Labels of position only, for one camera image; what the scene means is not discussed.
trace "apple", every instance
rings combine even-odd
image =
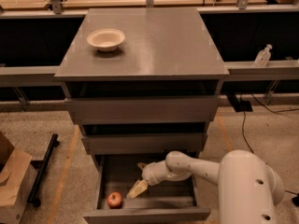
[[[107,197],[107,202],[110,208],[121,208],[122,196],[117,191],[111,192]]]

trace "cabinet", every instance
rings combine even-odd
[[[88,45],[88,34],[104,28],[125,33],[119,49]],[[89,10],[55,75],[99,171],[94,211],[84,215],[89,223],[207,218],[192,178],[150,187],[118,210],[106,196],[116,190],[125,197],[141,178],[138,162],[163,160],[170,150],[199,154],[226,75],[194,7]]]

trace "concrete floor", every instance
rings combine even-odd
[[[299,96],[292,100],[291,105],[274,100],[270,108],[299,108]],[[53,133],[59,135],[60,141],[40,189],[42,204],[37,209],[27,205],[21,224],[87,223],[82,214],[93,210],[97,172],[80,141],[78,127],[73,125],[63,104],[36,103],[26,112],[20,110],[19,104],[0,103],[0,131],[15,147],[30,153],[34,160],[41,160]],[[248,150],[241,130],[243,118],[242,112],[221,106],[210,124],[201,157],[220,161],[229,150]],[[245,136],[255,154],[277,171],[285,189],[294,192],[299,192],[298,127],[299,111],[277,115],[257,104],[253,112],[247,113],[245,123]],[[206,222],[196,223],[219,223],[217,188],[199,180],[199,190],[201,205],[212,212]],[[278,223],[299,223],[299,208],[293,205],[293,196],[286,192],[276,207]]]

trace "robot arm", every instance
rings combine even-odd
[[[235,150],[216,163],[173,151],[165,161],[144,164],[142,168],[143,180],[136,182],[127,198],[136,197],[148,185],[195,175],[218,186],[221,224],[277,223],[274,205],[283,199],[282,180],[252,153]]]

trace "bottle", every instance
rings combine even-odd
[[[258,53],[258,55],[254,61],[258,66],[261,66],[261,67],[267,66],[267,64],[270,60],[270,57],[271,57],[271,52],[270,52],[271,48],[272,48],[272,45],[267,44],[267,46]]]

